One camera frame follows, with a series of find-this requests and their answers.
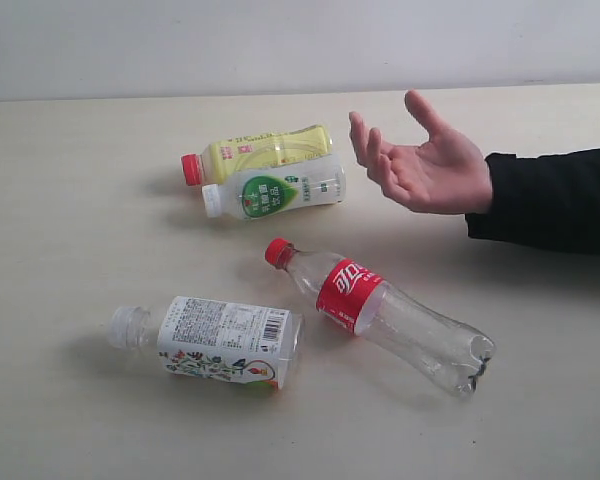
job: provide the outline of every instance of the hand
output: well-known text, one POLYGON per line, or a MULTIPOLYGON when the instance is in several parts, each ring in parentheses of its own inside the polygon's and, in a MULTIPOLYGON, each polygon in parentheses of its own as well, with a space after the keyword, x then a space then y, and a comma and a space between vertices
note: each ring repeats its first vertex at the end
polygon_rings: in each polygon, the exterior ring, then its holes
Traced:
POLYGON ((493 189, 480 149, 451 128, 416 91, 404 98, 409 113, 429 133, 420 146, 393 145, 352 112, 351 143, 358 163, 382 193, 418 213, 486 213, 493 189))

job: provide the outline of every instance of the red bottle cap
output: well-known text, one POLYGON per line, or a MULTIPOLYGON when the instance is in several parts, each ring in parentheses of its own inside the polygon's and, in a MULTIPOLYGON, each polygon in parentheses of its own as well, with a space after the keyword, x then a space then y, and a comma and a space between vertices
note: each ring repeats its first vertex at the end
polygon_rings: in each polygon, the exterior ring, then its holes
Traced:
POLYGON ((276 238, 269 244, 267 251, 264 252, 264 259, 274 267, 278 268, 280 254, 289 246, 293 246, 290 241, 285 240, 284 238, 276 238))
POLYGON ((182 157, 182 171, 184 172, 184 180, 187 185, 194 186, 200 185, 202 179, 200 178, 200 169, 198 168, 199 157, 193 153, 182 157))

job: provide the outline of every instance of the yellow drink bottle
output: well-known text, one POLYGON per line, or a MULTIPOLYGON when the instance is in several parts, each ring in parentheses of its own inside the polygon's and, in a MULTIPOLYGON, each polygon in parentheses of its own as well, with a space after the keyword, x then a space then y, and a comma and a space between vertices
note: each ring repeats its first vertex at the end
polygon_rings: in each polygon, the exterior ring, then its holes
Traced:
POLYGON ((304 162, 331 153, 332 141, 323 125, 287 133, 263 133, 210 144, 200 155, 182 157, 187 185, 222 185, 238 171, 304 162))

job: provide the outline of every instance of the yellow label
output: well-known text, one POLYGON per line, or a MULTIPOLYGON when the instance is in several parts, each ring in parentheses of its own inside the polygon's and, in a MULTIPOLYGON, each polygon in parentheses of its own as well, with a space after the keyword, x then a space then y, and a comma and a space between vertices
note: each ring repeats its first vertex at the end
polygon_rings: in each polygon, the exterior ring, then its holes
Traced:
POLYGON ((240 170, 304 162, 331 153, 331 137, 322 125, 288 133, 230 138, 210 145, 215 182, 240 170))

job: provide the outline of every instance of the table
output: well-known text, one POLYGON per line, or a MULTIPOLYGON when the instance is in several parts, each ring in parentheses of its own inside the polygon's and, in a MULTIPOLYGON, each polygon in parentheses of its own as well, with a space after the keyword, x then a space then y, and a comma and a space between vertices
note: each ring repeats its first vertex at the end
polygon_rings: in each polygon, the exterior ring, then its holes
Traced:
MULTIPOLYGON (((600 85, 425 94, 485 152, 600 146, 600 85)), ((384 199, 355 164, 347 112, 420 142, 402 95, 0 103, 0 479, 600 479, 600 259, 470 240, 461 217, 384 199), (206 219, 182 154, 313 123, 346 165, 343 204, 206 219), (472 400, 304 304, 263 260, 278 235, 492 337, 472 400), (296 376, 267 396, 105 343, 117 306, 178 294, 303 313, 296 376)))

